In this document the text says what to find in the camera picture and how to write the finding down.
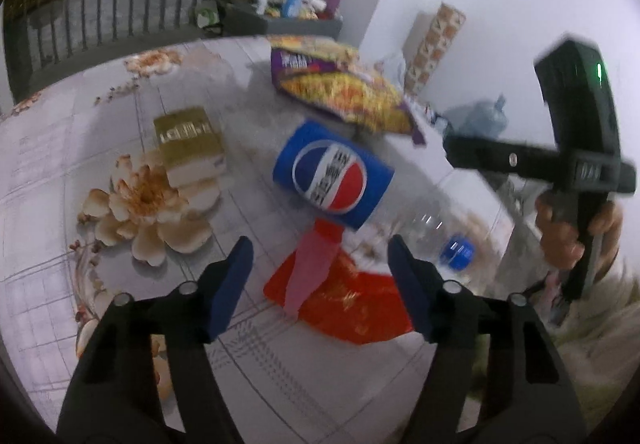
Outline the person's right hand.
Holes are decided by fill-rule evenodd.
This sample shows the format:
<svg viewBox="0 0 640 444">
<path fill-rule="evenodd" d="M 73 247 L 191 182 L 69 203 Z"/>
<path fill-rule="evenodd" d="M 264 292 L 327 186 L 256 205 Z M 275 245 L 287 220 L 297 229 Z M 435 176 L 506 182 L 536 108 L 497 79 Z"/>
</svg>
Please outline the person's right hand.
<svg viewBox="0 0 640 444">
<path fill-rule="evenodd" d="M 570 223 L 555 221 L 550 192 L 536 199 L 536 227 L 540 230 L 540 247 L 544 259 L 559 271 L 568 271 L 584 254 L 585 248 L 578 242 L 578 230 Z M 597 264 L 596 282 L 603 279 L 612 267 L 620 251 L 620 235 L 623 227 L 623 208 L 615 201 L 608 201 L 589 226 L 592 236 L 601 236 L 601 253 Z"/>
</svg>

